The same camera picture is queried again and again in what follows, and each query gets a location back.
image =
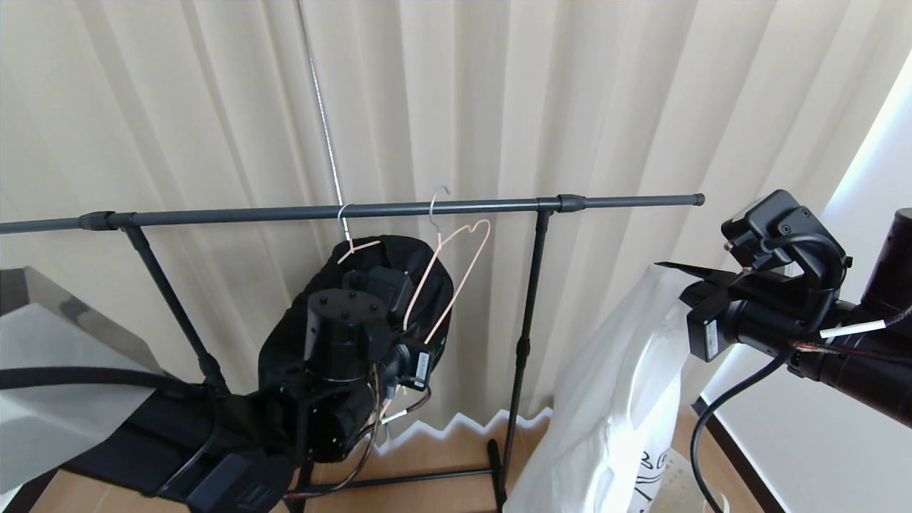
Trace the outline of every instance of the curtain fold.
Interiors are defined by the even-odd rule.
[[[523,414],[649,263],[726,265],[720,223],[777,188],[819,212],[912,47],[901,0],[4,2],[0,15],[5,221],[335,204],[324,118],[347,203],[427,201],[444,184],[447,199],[705,193],[700,208],[553,218]],[[437,427],[509,404],[534,217],[491,220],[420,411]],[[435,237],[426,218],[349,226]],[[331,220],[146,231],[238,392],[342,240]],[[456,278],[480,237],[444,250]],[[199,379],[125,237],[0,242],[4,266],[37,267]],[[689,364],[685,399],[713,369]]]

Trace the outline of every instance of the black baseboard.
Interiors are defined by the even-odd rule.
[[[697,399],[692,405],[693,410],[697,412],[697,415],[702,414],[707,406],[706,401],[704,401],[702,397]],[[735,472],[741,476],[741,480],[747,485],[747,488],[751,491],[753,497],[757,499],[757,503],[760,504],[763,511],[766,511],[767,513],[785,513],[782,504],[776,500],[776,496],[772,494],[772,491],[766,486],[766,483],[763,482],[760,475],[757,474],[757,471],[754,469],[753,465],[751,465],[747,456],[744,455],[741,448],[735,443],[729,430],[725,429],[725,426],[719,422],[719,419],[717,419],[715,415],[710,417],[710,420],[706,423],[706,429],[712,434],[716,443],[719,444],[722,452],[729,458],[731,465],[735,467]]]
[[[54,478],[56,473],[56,468],[49,470],[22,485],[13,496],[13,500],[6,505],[3,513],[28,513],[31,511],[41,494],[45,493],[45,488],[51,483],[51,479]]]

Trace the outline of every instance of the black garment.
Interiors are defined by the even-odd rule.
[[[320,272],[310,279],[304,291],[297,295],[291,308],[285,311],[285,315],[263,344],[259,359],[261,385],[267,369],[304,358],[307,298],[314,292],[327,288],[342,288],[342,277],[345,273],[351,270],[369,271],[375,266],[408,272],[412,284],[415,288],[418,287],[421,276],[424,275],[424,270],[434,255],[434,250],[424,241],[406,236],[365,237],[355,239],[354,244],[360,246],[375,240],[379,240],[380,244],[358,250],[341,265],[337,264],[337,261],[348,251],[348,241],[342,241],[336,245],[332,256],[329,257]],[[424,288],[420,291],[409,316],[409,324],[418,325],[412,335],[415,339],[424,340],[427,337],[452,297],[452,279],[443,264],[437,260],[434,262],[428,279],[425,280]],[[440,344],[431,368],[437,365],[443,354],[449,329],[450,314],[447,314],[446,319],[440,324],[429,342],[431,345]]]

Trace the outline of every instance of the horizontal rod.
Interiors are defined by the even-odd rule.
[[[450,472],[432,472],[429,474],[415,474],[412,476],[382,477],[380,479],[364,479],[353,481],[346,488],[376,487],[379,485],[395,485],[397,483],[413,483],[430,479],[445,479],[447,477],[481,476],[493,472],[490,468],[474,468],[472,470],[452,470]],[[333,485],[314,485],[296,490],[295,493],[316,493],[328,490]]]
[[[436,202],[435,215],[446,214],[493,214],[498,212],[575,212],[586,208],[616,208],[629,206],[672,206],[703,204],[703,194],[671,196],[621,196],[614,198],[586,198],[571,194],[515,200],[474,200]],[[345,217],[389,217],[402,215],[426,215],[430,203],[389,203],[351,204],[345,209]],[[17,221],[0,223],[0,234],[47,232],[87,227],[88,229],[120,229],[127,226],[161,225],[202,225],[209,223],[252,223],[258,221],[293,221],[305,219],[332,219],[338,215],[339,207],[285,206],[267,208],[234,208],[220,210],[183,210],[172,212],[149,212],[134,214],[110,213],[107,227],[98,227],[97,214],[91,219],[72,217],[68,219],[44,219],[39,221]]]

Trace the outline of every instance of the wire hanger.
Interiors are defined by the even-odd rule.
[[[430,329],[428,336],[424,339],[424,343],[428,343],[430,341],[430,338],[433,337],[434,333],[437,332],[437,328],[440,327],[440,324],[447,317],[447,314],[450,313],[450,310],[453,308],[453,304],[456,302],[456,298],[459,297],[460,292],[462,291],[462,286],[465,285],[466,280],[469,278],[469,274],[472,272],[472,268],[475,267],[475,262],[478,261],[478,256],[482,253],[484,245],[487,244],[488,237],[491,235],[491,221],[487,219],[481,219],[474,225],[464,225],[444,239],[443,235],[440,233],[440,226],[434,222],[434,202],[437,201],[437,194],[440,192],[440,189],[443,189],[447,194],[450,193],[450,189],[448,189],[446,185],[439,187],[437,191],[434,192],[434,196],[430,199],[430,208],[428,209],[428,218],[430,219],[430,223],[434,225],[434,228],[437,230],[437,249],[434,250],[434,255],[430,258],[428,266],[424,269],[424,274],[421,276],[421,281],[415,288],[415,293],[411,297],[409,307],[405,310],[405,318],[402,321],[403,330],[409,326],[409,314],[411,313],[411,309],[415,306],[415,301],[418,299],[418,295],[421,292],[421,289],[424,287],[424,282],[427,280],[428,274],[430,274],[430,268],[434,266],[434,262],[437,261],[437,257],[440,255],[440,251],[443,249],[443,247],[446,246],[447,243],[449,243],[459,233],[466,230],[468,230],[469,233],[472,233],[482,223],[485,224],[487,230],[484,233],[484,239],[482,240],[482,243],[478,246],[478,250],[475,251],[475,256],[472,257],[472,261],[469,263],[469,268],[466,269],[465,274],[462,275],[462,280],[459,282],[459,286],[456,287],[456,290],[453,292],[453,298],[450,300],[450,304],[448,304],[447,308],[444,309],[443,313],[440,314],[440,318],[437,319],[437,323],[434,324],[434,327]]]
[[[371,247],[380,244],[380,241],[375,240],[355,247],[355,243],[351,240],[351,234],[348,232],[348,224],[342,222],[342,211],[345,210],[345,208],[349,205],[350,204],[343,204],[341,208],[339,208],[339,213],[336,214],[336,220],[339,222],[339,226],[342,226],[342,231],[345,232],[345,239],[348,241],[348,251],[336,262],[337,264],[344,262],[346,258],[354,255],[355,252],[359,249],[364,249],[365,247]]]

